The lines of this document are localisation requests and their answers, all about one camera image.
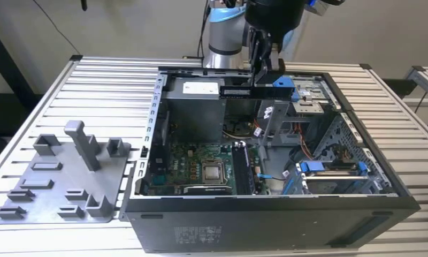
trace label sticker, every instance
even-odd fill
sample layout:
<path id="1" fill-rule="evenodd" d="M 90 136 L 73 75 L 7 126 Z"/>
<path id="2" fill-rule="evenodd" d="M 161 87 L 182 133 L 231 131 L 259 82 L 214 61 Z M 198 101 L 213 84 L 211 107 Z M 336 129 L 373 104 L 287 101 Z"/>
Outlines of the label sticker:
<path id="1" fill-rule="evenodd" d="M 254 135 L 255 137 L 258 137 L 258 136 L 259 136 L 259 133 L 261 133 L 261 128 L 255 128 L 255 130 L 254 130 L 254 132 L 253 132 L 253 135 Z"/>
<path id="2" fill-rule="evenodd" d="M 305 90 L 300 90 L 300 93 L 301 93 L 302 95 L 310 95 L 310 93 L 309 93 L 308 91 L 305 91 Z"/>
<path id="3" fill-rule="evenodd" d="M 218 95 L 215 82 L 183 82 L 183 94 Z"/>
<path id="4" fill-rule="evenodd" d="M 175 226 L 175 244 L 217 244 L 221 226 Z"/>

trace blue latch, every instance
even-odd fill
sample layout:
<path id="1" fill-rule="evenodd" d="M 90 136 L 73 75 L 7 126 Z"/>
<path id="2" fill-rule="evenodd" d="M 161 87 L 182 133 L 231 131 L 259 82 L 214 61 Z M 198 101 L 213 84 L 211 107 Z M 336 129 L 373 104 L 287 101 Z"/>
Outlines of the blue latch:
<path id="1" fill-rule="evenodd" d="M 300 163 L 300 168 L 301 168 L 301 172 L 302 172 L 302 173 L 309 171 L 309 168 L 308 168 L 308 165 L 306 165 L 305 162 L 301 162 L 301 163 Z"/>
<path id="2" fill-rule="evenodd" d="M 365 176 L 368 174 L 368 166 L 364 162 L 358 162 L 358 175 Z"/>
<path id="3" fill-rule="evenodd" d="M 325 171 L 325 168 L 321 162 L 306 162 L 306 165 L 308 165 L 308 170 L 310 172 Z"/>
<path id="4" fill-rule="evenodd" d="M 257 174 L 257 177 L 258 178 L 271 178 L 270 175 L 265 175 L 265 174 L 261 174 L 261 173 Z"/>

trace black pole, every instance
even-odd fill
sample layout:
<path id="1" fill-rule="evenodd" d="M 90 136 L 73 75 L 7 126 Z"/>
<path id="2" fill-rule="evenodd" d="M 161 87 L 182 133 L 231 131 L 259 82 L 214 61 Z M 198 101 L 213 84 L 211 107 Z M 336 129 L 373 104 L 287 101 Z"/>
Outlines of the black pole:
<path id="1" fill-rule="evenodd" d="M 14 95 L 21 102 L 23 108 L 31 111 L 37 104 L 37 98 L 29 87 L 26 80 L 17 68 L 17 65 L 6 51 L 5 46 L 0 40 L 0 74 L 5 79 Z"/>

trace gray plastic part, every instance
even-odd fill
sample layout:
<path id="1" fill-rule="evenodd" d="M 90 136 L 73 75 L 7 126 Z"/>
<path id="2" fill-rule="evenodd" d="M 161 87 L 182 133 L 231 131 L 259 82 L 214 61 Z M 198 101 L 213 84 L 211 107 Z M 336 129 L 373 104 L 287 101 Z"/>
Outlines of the gray plastic part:
<path id="1" fill-rule="evenodd" d="M 105 196 L 102 197 L 99 203 L 97 203 L 93 195 L 89 195 L 86 199 L 85 210 L 91 217 L 106 217 L 110 215 L 113 207 L 110 206 Z"/>
<path id="2" fill-rule="evenodd" d="M 77 205 L 61 206 L 57 214 L 61 218 L 82 218 L 83 217 L 83 211 Z"/>
<path id="3" fill-rule="evenodd" d="M 99 169 L 99 163 L 95 158 L 95 152 L 97 152 L 95 146 L 90 146 L 89 140 L 91 140 L 91 138 L 86 138 L 82 129 L 83 129 L 83 122 L 79 120 L 70 120 L 66 123 L 63 131 L 65 131 L 65 134 L 69 135 L 70 138 L 73 139 L 77 152 L 82 157 L 87 170 L 95 171 Z"/>
<path id="4" fill-rule="evenodd" d="M 26 210 L 26 214 L 21 215 L 22 218 L 2 219 L 0 217 L 0 224 L 105 223 L 110 221 L 130 144 L 122 142 L 125 155 L 113 158 L 109 157 L 106 143 L 97 142 L 97 144 L 99 151 L 95 158 L 101 167 L 95 172 L 87 170 L 71 142 L 61 142 L 59 146 L 51 146 L 55 156 L 34 155 L 14 190 L 22 190 L 21 185 L 23 185 L 30 188 L 35 196 L 31 197 L 31 201 L 13 202 L 11 199 L 6 199 L 2 204 L 3 208 L 13 207 L 17 203 Z M 31 170 L 34 163 L 58 162 L 63 164 L 58 171 Z M 89 205 L 95 217 L 90 216 L 85 209 L 87 195 L 99 201 L 99 203 L 94 202 Z M 62 218 L 57 213 L 59 207 L 65 205 L 78 206 L 83 216 L 81 218 Z"/>
<path id="5" fill-rule="evenodd" d="M 97 155 L 99 153 L 99 145 L 97 139 L 94 138 L 94 135 L 86 135 L 86 140 L 90 148 L 93 149 L 94 155 Z"/>
<path id="6" fill-rule="evenodd" d="M 121 138 L 109 138 L 106 149 L 110 157 L 123 157 L 125 148 Z"/>
<path id="7" fill-rule="evenodd" d="M 87 197 L 87 193 L 85 189 L 70 188 L 66 190 L 65 198 L 67 201 L 85 201 L 86 197 Z"/>
<path id="8" fill-rule="evenodd" d="M 50 155 L 54 156 L 50 146 L 59 146 L 59 142 L 53 134 L 41 134 L 33 144 L 33 148 L 37 151 L 38 155 Z"/>
<path id="9" fill-rule="evenodd" d="M 26 211 L 19 207 L 0 207 L 0 218 L 3 220 L 21 220 Z"/>
<path id="10" fill-rule="evenodd" d="M 31 165 L 31 170 L 61 170 L 62 164 L 59 162 L 35 162 Z"/>
<path id="11" fill-rule="evenodd" d="M 13 202 L 29 202 L 33 200 L 34 194 L 29 189 L 11 189 L 6 196 Z"/>
<path id="12" fill-rule="evenodd" d="M 23 179 L 19 188 L 26 189 L 50 189 L 54 185 L 54 182 L 50 179 L 46 180 L 27 180 Z"/>

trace metal rail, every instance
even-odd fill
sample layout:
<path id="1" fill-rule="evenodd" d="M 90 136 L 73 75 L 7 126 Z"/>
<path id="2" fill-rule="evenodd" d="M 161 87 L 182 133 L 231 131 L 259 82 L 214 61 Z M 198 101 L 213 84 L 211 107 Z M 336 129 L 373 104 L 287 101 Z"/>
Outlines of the metal rail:
<path id="1" fill-rule="evenodd" d="M 69 62 L 43 99 L 0 155 L 0 206 L 31 160 L 34 137 L 63 136 L 81 119 L 97 140 L 122 137 L 138 158 L 158 66 L 198 66 L 197 60 L 83 57 Z M 373 71 L 358 65 L 287 63 L 287 70 L 329 72 L 421 211 L 358 250 L 203 253 L 203 256 L 428 256 L 428 128 Z M 125 189 L 123 178 L 119 190 Z M 115 207 L 123 194 L 118 194 Z M 11 256 L 145 255 L 129 223 L 0 225 L 0 253 Z"/>

